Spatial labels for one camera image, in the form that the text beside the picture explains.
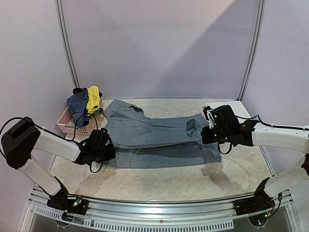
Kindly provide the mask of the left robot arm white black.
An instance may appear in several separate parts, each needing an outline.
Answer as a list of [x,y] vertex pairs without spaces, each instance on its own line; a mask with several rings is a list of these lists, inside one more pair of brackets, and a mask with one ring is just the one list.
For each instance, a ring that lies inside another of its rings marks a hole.
[[72,200],[61,182],[33,157],[33,151],[49,153],[78,165],[92,166],[94,162],[106,162],[116,157],[111,137],[105,128],[93,130],[81,141],[63,138],[35,124],[30,117],[13,117],[17,121],[8,131],[1,132],[1,154],[7,164],[22,172],[50,197],[62,210],[72,205]]

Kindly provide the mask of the grey blue button shirt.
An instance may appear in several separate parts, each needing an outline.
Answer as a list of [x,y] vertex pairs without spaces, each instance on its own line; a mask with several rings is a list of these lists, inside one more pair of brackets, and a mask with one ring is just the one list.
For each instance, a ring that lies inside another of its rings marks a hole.
[[148,118],[136,105],[113,100],[104,111],[117,168],[157,169],[221,162],[216,144],[202,143],[202,114]]

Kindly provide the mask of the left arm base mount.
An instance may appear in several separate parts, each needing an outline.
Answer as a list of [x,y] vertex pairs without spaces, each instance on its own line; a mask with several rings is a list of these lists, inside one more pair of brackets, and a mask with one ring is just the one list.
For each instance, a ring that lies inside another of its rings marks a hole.
[[69,196],[66,188],[61,188],[55,195],[50,195],[47,206],[67,213],[86,215],[89,200],[81,196]]

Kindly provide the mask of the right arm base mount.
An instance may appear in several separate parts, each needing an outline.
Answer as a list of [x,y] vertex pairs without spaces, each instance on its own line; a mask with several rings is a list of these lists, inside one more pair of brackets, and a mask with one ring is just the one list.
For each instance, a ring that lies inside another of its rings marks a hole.
[[269,208],[272,208],[272,215],[278,210],[282,201],[282,193],[278,194],[279,204],[277,209],[274,211],[275,201],[273,197],[265,192],[265,187],[269,179],[270,177],[264,179],[259,184],[252,197],[233,201],[233,209],[236,211],[237,216],[266,210]]

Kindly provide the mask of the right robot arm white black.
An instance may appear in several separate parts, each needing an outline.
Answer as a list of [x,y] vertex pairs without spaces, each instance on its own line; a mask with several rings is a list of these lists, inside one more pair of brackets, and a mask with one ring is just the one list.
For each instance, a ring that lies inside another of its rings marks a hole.
[[229,105],[215,109],[206,106],[203,108],[203,113],[209,123],[201,132],[203,144],[229,143],[230,148],[237,145],[273,146],[304,154],[290,170],[260,183],[249,203],[254,211],[259,211],[267,205],[269,198],[309,179],[309,129],[307,127],[267,124],[259,116],[245,119],[240,123],[239,117],[234,114]]

